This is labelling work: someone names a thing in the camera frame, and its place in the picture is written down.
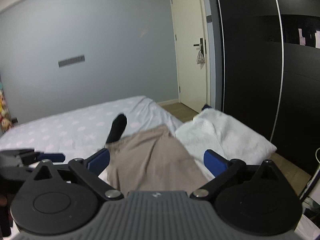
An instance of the finger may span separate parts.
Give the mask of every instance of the finger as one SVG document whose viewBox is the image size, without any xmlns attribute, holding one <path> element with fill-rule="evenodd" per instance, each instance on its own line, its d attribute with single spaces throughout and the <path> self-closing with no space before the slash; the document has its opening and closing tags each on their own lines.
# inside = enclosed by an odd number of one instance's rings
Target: finger
<svg viewBox="0 0 320 240">
<path fill-rule="evenodd" d="M 7 205 L 7 199 L 5 196 L 0 195 L 0 206 L 5 207 Z"/>
</svg>

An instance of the gray plastic casing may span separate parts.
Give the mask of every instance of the gray plastic casing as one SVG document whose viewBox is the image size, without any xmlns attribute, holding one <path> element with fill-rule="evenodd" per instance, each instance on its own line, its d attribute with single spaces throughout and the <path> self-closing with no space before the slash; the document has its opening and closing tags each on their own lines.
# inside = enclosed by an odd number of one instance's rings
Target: gray plastic casing
<svg viewBox="0 0 320 240">
<path fill-rule="evenodd" d="M 105 202 L 97 215 L 76 231 L 36 236 L 21 231 L 14 240 L 301 240 L 294 231 L 254 236 L 227 225 L 208 201 L 192 200 L 184 191 L 133 191 Z"/>
</svg>

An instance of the mattress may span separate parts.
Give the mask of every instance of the mattress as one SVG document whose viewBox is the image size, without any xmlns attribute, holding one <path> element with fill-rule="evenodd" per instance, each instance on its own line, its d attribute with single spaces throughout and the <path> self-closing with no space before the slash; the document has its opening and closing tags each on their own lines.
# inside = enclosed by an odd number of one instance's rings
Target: mattress
<svg viewBox="0 0 320 240">
<path fill-rule="evenodd" d="M 118 114 L 127 117 L 123 136 L 166 124 L 171 133 L 182 125 L 177 118 L 145 96 L 121 99 L 45 117 L 7 131 L 0 150 L 34 148 L 46 153 L 64 153 L 65 163 L 87 158 L 104 147 L 111 124 Z"/>
</svg>

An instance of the silver metal trim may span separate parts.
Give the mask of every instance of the silver metal trim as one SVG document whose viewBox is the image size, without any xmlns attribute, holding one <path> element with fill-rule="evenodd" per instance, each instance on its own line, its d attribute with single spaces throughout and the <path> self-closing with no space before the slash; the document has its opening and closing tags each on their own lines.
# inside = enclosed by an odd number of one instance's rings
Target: silver metal trim
<svg viewBox="0 0 320 240">
<path fill-rule="evenodd" d="M 225 62 L 225 55 L 224 55 L 224 33 L 223 33 L 223 23 L 222 23 L 222 14 L 221 14 L 221 7 L 220 7 L 220 0 L 218 0 L 219 6 L 219 13 L 220 13 L 220 20 L 221 20 L 221 30 L 222 30 L 222 50 L 223 50 L 223 102 L 222 102 L 222 112 L 224 111 L 224 100 L 225 100 L 225 90 L 226 90 L 226 62 Z"/>
<path fill-rule="evenodd" d="M 271 133 L 271 138 L 270 141 L 273 138 L 273 134 L 276 129 L 276 124 L 277 124 L 277 119 L 278 119 L 278 114 L 279 114 L 279 108 L 280 108 L 280 100 L 281 100 L 281 94 L 282 94 L 282 84 L 283 84 L 283 71 L 284 71 L 284 48 L 283 48 L 283 30 L 282 30 L 282 22 L 281 22 L 281 15 L 280 15 L 280 9 L 279 9 L 279 3 L 278 0 L 276 0 L 277 4 L 277 9 L 278 9 L 278 14 L 279 14 L 279 22 L 280 22 L 280 31 L 281 31 L 281 47 L 282 47 L 282 71 L 281 71 L 281 85 L 280 85 L 280 94 L 279 94 L 279 101 L 278 101 L 278 108 L 277 108 L 277 113 L 276 113 L 276 118 L 275 118 L 275 124 L 273 125 L 272 133 Z"/>
</svg>

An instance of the blue wall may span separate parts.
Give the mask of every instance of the blue wall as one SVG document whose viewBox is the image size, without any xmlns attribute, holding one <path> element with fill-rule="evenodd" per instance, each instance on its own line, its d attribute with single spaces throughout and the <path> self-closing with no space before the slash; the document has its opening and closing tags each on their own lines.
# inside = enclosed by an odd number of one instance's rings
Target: blue wall
<svg viewBox="0 0 320 240">
<path fill-rule="evenodd" d="M 137 95 L 178 98 L 170 1 L 25 0 L 0 14 L 0 73 L 19 123 Z"/>
</svg>

